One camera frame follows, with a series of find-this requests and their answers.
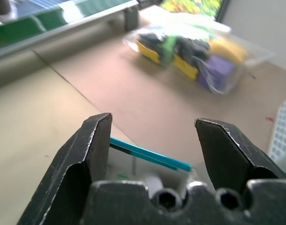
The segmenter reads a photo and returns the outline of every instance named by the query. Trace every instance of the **yellow sponge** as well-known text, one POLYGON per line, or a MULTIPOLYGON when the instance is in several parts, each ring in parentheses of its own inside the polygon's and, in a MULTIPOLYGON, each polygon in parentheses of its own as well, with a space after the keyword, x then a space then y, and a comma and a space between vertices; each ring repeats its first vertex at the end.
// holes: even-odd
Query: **yellow sponge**
POLYGON ((188 64, 178 55, 174 55, 174 65, 192 80, 197 79, 198 69, 188 64))
POLYGON ((226 39, 209 40, 210 53, 230 60, 236 65, 242 64, 248 57, 247 51, 237 43, 226 39))
POLYGON ((153 51, 153 50, 151 50, 151 49, 145 47, 145 46, 142 45, 139 41, 137 41, 136 44, 137 44, 137 46, 138 46, 139 52, 140 52, 142 55, 144 55, 144 56, 146 56, 147 58, 151 59, 151 60, 154 61, 155 63, 158 63, 158 64, 160 63, 160 59, 159 59, 160 57, 159 57, 159 55, 158 55, 155 51, 153 51))

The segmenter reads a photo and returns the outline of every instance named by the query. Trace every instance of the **beige surface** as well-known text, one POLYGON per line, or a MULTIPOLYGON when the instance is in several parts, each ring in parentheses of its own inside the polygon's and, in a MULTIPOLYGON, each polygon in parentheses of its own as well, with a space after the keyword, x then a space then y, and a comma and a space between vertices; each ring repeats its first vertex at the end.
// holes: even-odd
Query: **beige surface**
POLYGON ((232 94, 216 96, 124 46, 122 30, 117 20, 36 51, 139 146, 200 163, 194 121, 204 117, 237 125, 267 150, 273 124, 266 117, 286 98, 286 71, 264 64, 232 94))
MULTIPOLYGON (((8 63, 12 69, 0 66, 0 72, 27 73, 30 64, 38 71, 0 88, 0 225, 16 224, 57 150, 86 118, 99 113, 34 53, 8 63), (14 61, 20 64, 15 67, 14 61)), ((112 136, 131 142, 115 126, 112 136)))

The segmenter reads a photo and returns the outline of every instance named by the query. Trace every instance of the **purple sponge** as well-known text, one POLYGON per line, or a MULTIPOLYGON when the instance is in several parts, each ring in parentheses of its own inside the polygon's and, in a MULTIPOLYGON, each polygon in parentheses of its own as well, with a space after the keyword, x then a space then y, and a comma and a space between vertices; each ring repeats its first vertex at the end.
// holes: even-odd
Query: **purple sponge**
POLYGON ((217 90, 225 88, 227 79, 232 75, 236 65, 218 55, 212 55, 203 64, 198 75, 198 82, 209 89, 207 77, 211 77, 211 86, 217 90))

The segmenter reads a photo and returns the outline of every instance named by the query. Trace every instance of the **white pegboard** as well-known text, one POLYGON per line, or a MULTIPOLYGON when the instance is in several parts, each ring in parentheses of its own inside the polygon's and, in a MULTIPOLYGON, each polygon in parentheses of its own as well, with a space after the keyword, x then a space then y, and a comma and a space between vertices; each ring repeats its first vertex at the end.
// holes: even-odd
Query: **white pegboard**
POLYGON ((286 173, 286 100, 278 109, 268 153, 286 173))

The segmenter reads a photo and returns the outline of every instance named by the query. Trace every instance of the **clear plastic packaging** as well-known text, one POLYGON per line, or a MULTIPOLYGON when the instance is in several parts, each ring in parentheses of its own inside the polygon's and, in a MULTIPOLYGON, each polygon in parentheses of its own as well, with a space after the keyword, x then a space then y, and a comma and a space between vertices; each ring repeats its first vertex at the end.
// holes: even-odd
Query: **clear plastic packaging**
POLYGON ((264 49, 230 34, 230 28, 204 17, 189 22, 185 14, 128 34, 123 42, 162 66, 174 65, 213 93, 226 94, 246 69, 269 59, 264 49))

